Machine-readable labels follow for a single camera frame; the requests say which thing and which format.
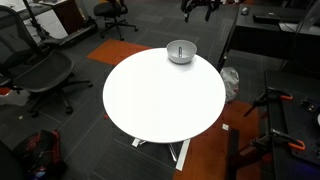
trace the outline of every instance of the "black mesh chair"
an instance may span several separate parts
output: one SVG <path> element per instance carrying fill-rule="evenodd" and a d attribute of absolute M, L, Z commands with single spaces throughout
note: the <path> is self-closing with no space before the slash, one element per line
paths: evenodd
<path fill-rule="evenodd" d="M 29 112 L 38 116 L 40 103 L 51 93 L 57 92 L 66 105 L 66 113 L 72 113 L 63 87 L 86 83 L 89 80 L 70 82 L 74 62 L 63 53 L 53 50 L 43 53 L 32 39 L 19 14 L 0 6 L 0 87 L 27 90 L 37 98 Z"/>
<path fill-rule="evenodd" d="M 123 41 L 124 38 L 122 37 L 119 26 L 133 27 L 134 31 L 138 31 L 136 26 L 128 24 L 126 20 L 117 20 L 117 17 L 120 17 L 120 15 L 128 13 L 128 8 L 124 4 L 124 0 L 108 0 L 107 2 L 100 3 L 94 7 L 93 12 L 95 16 L 104 17 L 105 20 L 112 18 L 114 21 L 105 23 L 106 28 L 100 32 L 101 38 L 104 37 L 106 31 L 113 27 L 117 28 L 121 41 Z"/>

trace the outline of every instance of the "white bag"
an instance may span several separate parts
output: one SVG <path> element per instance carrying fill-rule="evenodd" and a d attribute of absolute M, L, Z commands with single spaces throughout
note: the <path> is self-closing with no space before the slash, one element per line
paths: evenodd
<path fill-rule="evenodd" d="M 226 88 L 226 103 L 234 100 L 239 90 L 239 75 L 233 67 L 224 67 L 220 76 Z"/>

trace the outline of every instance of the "floor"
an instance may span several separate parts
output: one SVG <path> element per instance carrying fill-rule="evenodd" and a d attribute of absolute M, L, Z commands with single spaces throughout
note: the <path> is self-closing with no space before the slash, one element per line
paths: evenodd
<path fill-rule="evenodd" d="M 184 22 L 180 0 L 130 0 L 129 14 L 124 18 L 139 27 L 138 32 L 122 28 L 125 41 L 150 47 L 165 47 L 170 41 L 185 39 L 198 47 L 197 54 L 216 66 L 238 6 L 222 5 L 204 20 L 206 9 L 192 11 L 189 23 Z M 92 14 L 95 2 L 83 1 L 84 12 Z M 102 19 L 97 20 L 103 27 Z M 108 118 L 104 118 L 102 88 L 112 71 L 111 65 L 86 58 L 92 50 L 108 38 L 118 39 L 116 30 L 110 30 L 101 39 L 93 34 L 75 46 L 64 49 L 75 61 L 74 79 L 88 78 L 93 88 L 78 85 L 66 88 L 74 112 L 66 115 L 63 104 L 52 95 L 45 101 L 40 116 L 31 118 L 26 106 L 2 105 L 0 107 L 0 140 L 8 147 L 41 129 L 61 132 L 61 153 L 68 164 L 65 180 L 103 179 L 172 179 L 175 164 L 166 146 L 146 144 L 143 148 L 131 146 L 133 141 Z M 239 73 L 240 84 L 237 100 L 250 102 L 263 91 L 263 73 L 278 70 L 278 59 L 255 54 L 231 51 L 225 66 L 234 67 Z"/>

